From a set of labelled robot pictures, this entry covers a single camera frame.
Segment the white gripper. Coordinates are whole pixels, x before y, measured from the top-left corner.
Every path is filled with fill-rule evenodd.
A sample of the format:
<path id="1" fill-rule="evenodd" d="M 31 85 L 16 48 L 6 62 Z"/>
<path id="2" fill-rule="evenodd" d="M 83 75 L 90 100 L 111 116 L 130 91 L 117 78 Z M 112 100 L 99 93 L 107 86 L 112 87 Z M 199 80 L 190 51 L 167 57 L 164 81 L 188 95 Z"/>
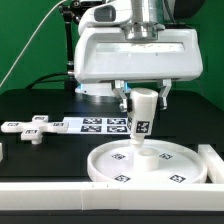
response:
<path id="1" fill-rule="evenodd" d="M 76 45 L 74 70 L 82 84 L 115 80 L 112 91 L 120 110 L 127 112 L 124 81 L 160 80 L 160 109 L 166 110 L 171 80 L 193 80 L 201 75 L 203 64 L 193 29 L 165 29 L 155 41 L 129 41 L 118 27 L 88 28 Z"/>

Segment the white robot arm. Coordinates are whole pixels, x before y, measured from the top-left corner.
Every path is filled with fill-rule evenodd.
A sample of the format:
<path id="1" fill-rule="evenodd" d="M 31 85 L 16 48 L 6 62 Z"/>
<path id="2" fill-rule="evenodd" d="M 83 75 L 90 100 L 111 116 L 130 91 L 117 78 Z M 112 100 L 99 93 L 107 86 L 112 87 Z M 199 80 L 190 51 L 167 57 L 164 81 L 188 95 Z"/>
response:
<path id="1" fill-rule="evenodd" d="M 95 102 L 120 100 L 131 108 L 126 94 L 131 82 L 156 82 L 160 108 L 174 81 L 198 78 L 203 64 L 197 32 L 164 23 L 176 0 L 106 0 L 84 13 L 74 55 L 76 92 Z"/>

